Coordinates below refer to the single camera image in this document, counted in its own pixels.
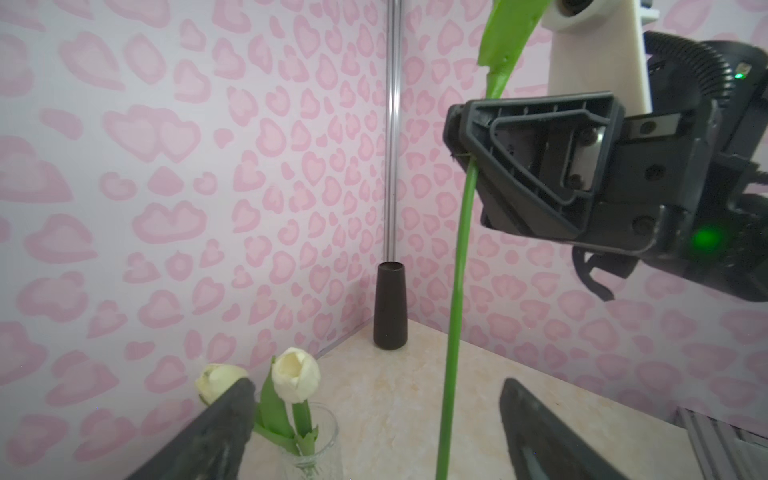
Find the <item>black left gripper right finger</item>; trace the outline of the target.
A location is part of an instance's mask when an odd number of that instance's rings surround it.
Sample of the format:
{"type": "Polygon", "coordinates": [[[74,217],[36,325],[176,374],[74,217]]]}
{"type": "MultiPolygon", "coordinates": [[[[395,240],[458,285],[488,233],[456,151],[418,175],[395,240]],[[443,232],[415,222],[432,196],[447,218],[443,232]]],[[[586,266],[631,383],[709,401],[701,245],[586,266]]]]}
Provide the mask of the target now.
{"type": "Polygon", "coordinates": [[[626,479],[518,380],[504,381],[499,409],[518,479],[626,479]]]}

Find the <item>cream white tulip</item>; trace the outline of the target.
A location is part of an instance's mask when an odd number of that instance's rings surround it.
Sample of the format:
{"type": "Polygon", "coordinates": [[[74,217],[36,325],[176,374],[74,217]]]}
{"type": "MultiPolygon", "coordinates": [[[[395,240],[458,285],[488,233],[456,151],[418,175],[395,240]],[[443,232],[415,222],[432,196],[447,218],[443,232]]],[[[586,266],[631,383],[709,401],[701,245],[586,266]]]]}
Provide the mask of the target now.
{"type": "Polygon", "coordinates": [[[201,401],[210,405],[237,381],[247,377],[248,371],[240,366],[208,364],[195,380],[195,387],[201,401]]]}

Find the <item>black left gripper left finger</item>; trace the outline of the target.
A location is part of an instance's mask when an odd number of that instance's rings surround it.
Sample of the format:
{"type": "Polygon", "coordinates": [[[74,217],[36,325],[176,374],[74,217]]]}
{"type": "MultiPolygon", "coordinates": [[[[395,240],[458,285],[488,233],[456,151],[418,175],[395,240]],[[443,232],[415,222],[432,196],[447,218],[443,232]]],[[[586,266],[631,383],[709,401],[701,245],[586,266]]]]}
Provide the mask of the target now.
{"type": "Polygon", "coordinates": [[[236,381],[128,479],[236,480],[255,411],[253,383],[236,381]]]}

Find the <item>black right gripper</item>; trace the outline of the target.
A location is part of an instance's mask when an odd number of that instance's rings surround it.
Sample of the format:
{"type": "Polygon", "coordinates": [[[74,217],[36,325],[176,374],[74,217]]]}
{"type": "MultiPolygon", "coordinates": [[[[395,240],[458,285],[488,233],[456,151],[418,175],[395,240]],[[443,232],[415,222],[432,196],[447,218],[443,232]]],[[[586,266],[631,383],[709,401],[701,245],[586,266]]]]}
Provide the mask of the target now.
{"type": "Polygon", "coordinates": [[[640,262],[766,301],[767,202],[746,191],[767,181],[752,160],[766,101],[624,118],[609,92],[472,100],[449,107],[443,141],[478,170],[482,225],[577,240],[576,275],[603,301],[615,295],[593,270],[626,278],[640,262]]]}

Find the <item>pink tulip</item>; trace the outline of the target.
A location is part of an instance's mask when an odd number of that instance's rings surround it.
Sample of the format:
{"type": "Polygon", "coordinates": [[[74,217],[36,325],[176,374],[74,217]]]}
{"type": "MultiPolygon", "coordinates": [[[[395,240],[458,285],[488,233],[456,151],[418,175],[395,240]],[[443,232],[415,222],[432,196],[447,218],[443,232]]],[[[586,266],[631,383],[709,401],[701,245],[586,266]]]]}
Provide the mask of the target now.
{"type": "MultiPolygon", "coordinates": [[[[499,99],[537,24],[549,7],[548,0],[500,0],[491,8],[479,47],[477,64],[486,67],[487,99],[499,99]]],[[[453,433],[455,397],[462,330],[464,277],[468,256],[471,218],[479,168],[471,153],[454,156],[468,162],[458,222],[454,285],[443,383],[443,399],[437,453],[437,480],[448,477],[453,433]]]]}

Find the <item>clear glass vase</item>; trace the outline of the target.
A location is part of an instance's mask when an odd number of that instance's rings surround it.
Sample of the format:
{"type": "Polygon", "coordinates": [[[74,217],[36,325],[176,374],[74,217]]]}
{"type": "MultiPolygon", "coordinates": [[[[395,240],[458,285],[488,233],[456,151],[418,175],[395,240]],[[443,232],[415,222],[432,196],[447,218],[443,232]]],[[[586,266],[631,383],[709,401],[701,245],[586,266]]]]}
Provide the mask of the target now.
{"type": "Polygon", "coordinates": [[[297,436],[298,455],[280,448],[279,479],[343,479],[340,428],[335,414],[324,404],[305,403],[292,408],[300,414],[300,424],[312,429],[304,437],[297,436]]]}

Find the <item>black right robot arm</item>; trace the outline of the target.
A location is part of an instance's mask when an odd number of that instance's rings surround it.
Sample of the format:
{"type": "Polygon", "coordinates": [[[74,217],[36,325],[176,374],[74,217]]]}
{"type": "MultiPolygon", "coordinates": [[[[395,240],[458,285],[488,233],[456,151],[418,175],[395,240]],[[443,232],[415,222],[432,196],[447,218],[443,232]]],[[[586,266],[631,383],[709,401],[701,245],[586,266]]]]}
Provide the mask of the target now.
{"type": "Polygon", "coordinates": [[[767,127],[767,56],[731,41],[644,36],[654,111],[610,92],[452,106],[443,139],[475,165],[489,229],[568,244],[604,301],[601,269],[645,263],[750,302],[767,298],[767,174],[753,155],[767,127]]]}

